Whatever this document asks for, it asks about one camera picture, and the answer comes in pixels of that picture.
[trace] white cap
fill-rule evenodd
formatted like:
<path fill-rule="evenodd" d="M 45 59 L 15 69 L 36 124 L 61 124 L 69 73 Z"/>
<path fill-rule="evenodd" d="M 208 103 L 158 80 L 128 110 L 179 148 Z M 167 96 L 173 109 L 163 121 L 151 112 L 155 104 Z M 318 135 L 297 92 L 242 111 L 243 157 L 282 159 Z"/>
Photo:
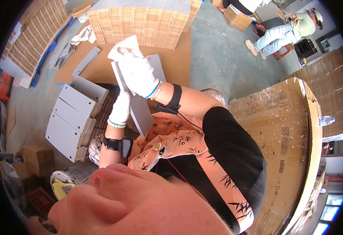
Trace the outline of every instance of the white cap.
<path fill-rule="evenodd" d="M 321 23 L 323 23 L 323 17 L 321 16 L 321 14 L 319 12 L 315 11 L 315 10 L 314 10 L 314 12 L 315 12 L 316 18 L 318 20 L 320 20 Z"/>

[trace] green shirt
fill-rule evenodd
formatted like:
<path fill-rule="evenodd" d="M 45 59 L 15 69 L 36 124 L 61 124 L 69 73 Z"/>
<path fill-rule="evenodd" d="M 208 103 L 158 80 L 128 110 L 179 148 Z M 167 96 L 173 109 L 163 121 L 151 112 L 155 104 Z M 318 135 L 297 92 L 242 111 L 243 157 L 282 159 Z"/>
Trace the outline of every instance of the green shirt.
<path fill-rule="evenodd" d="M 295 16 L 298 21 L 292 21 L 291 27 L 298 40 L 315 32 L 315 24 L 307 13 L 296 13 Z"/>

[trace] black shirt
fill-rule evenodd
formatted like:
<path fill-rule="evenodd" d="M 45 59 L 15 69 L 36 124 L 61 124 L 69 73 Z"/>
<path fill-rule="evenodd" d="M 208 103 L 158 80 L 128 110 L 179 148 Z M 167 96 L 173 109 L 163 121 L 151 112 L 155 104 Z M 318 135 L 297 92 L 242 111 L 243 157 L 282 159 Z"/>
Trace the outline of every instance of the black shirt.
<path fill-rule="evenodd" d="M 267 181 L 267 164 L 257 143 L 223 107 L 214 107 L 206 113 L 203 131 L 209 153 L 232 179 L 231 183 L 242 192 L 256 217 L 263 203 Z M 209 181 L 195 155 L 173 157 L 169 161 L 238 234 L 240 228 L 237 220 Z M 185 181 L 174 167 L 161 159 L 157 163 L 157 174 L 164 178 L 175 176 Z"/>

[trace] white glove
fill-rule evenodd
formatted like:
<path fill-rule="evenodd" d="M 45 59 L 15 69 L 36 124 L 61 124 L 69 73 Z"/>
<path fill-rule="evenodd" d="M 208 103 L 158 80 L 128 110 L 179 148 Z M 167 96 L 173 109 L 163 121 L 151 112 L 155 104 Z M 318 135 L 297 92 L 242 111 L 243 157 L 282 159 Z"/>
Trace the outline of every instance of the white glove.
<path fill-rule="evenodd" d="M 128 92 L 121 91 L 118 95 L 116 102 L 113 104 L 113 110 L 109 115 L 108 124 L 110 122 L 118 125 L 119 128 L 124 128 L 128 116 L 130 114 L 130 95 Z"/>
<path fill-rule="evenodd" d="M 153 77 L 153 68 L 143 55 L 136 56 L 126 50 L 123 52 L 123 59 L 118 61 L 118 66 L 133 95 L 136 93 L 148 98 L 155 92 L 159 80 Z"/>

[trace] light blue jeans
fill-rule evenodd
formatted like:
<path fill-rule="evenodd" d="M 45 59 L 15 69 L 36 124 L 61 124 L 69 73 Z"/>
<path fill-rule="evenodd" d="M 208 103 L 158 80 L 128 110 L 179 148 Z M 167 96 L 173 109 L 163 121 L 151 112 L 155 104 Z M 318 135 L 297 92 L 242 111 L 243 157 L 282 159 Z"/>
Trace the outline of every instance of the light blue jeans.
<path fill-rule="evenodd" d="M 289 32 L 293 32 L 290 23 L 268 29 L 265 31 L 264 36 L 254 43 L 254 47 L 257 51 L 263 49 L 263 54 L 268 56 L 281 49 L 284 45 L 298 41 L 294 33 Z"/>

